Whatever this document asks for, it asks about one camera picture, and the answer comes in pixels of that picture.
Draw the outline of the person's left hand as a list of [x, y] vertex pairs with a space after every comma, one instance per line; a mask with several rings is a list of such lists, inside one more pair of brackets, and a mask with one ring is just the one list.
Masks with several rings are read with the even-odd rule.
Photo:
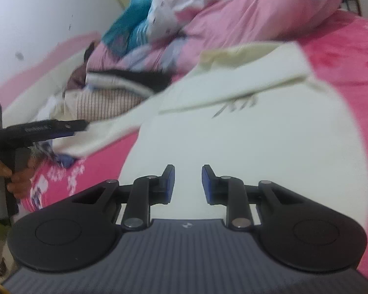
[[31, 157], [25, 169], [13, 173], [3, 162], [0, 161], [0, 177], [9, 178], [7, 190], [17, 199], [23, 199], [27, 196], [31, 189], [31, 178], [34, 176], [36, 169], [36, 159]]

